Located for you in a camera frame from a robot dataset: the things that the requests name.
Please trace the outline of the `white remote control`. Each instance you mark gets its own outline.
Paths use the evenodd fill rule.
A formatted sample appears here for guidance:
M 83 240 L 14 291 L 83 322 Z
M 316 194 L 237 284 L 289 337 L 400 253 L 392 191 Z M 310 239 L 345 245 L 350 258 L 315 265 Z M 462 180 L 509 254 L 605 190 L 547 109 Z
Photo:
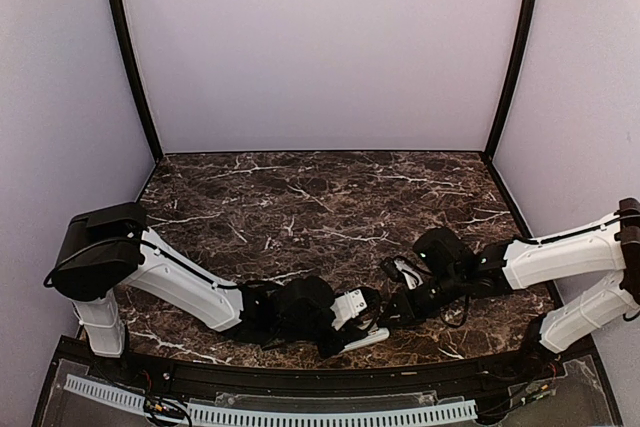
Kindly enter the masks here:
M 370 346 L 372 344 L 385 341 L 389 338 L 389 335 L 390 335 L 390 332 L 387 328 L 376 328 L 372 331 L 369 331 L 363 339 L 356 340 L 346 344 L 344 348 L 340 351 L 340 353 L 353 351 L 356 349 L 360 349 L 363 347 Z

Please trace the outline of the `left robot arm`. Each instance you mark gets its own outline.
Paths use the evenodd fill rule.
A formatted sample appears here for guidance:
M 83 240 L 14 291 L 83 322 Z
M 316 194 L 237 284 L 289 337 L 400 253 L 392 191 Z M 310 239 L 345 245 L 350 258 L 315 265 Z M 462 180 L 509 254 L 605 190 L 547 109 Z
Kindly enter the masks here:
M 43 284 L 71 300 L 92 352 L 120 383 L 134 382 L 141 362 L 125 348 L 126 327 L 114 294 L 118 285 L 154 295 L 226 338 L 262 348 L 305 341 L 329 358 L 389 336 L 377 324 L 377 290 L 336 294 L 317 276 L 286 285 L 224 280 L 167 244 L 135 202 L 73 217 Z

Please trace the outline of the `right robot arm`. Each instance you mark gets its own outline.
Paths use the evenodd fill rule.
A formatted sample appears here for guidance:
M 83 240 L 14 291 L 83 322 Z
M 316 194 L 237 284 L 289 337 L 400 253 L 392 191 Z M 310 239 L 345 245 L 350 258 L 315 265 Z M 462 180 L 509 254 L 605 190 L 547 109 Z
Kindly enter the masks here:
M 514 237 L 475 253 L 449 228 L 428 230 L 412 250 L 418 269 L 402 256 L 381 267 L 401 289 L 391 297 L 379 324 L 418 325 L 463 299 L 509 295 L 516 290 L 586 273 L 602 278 L 563 307 L 534 319 L 525 347 L 510 360 L 521 381 L 534 379 L 559 354 L 591 332 L 621 317 L 639 316 L 639 202 L 620 200 L 616 211 L 572 230 L 539 238 Z

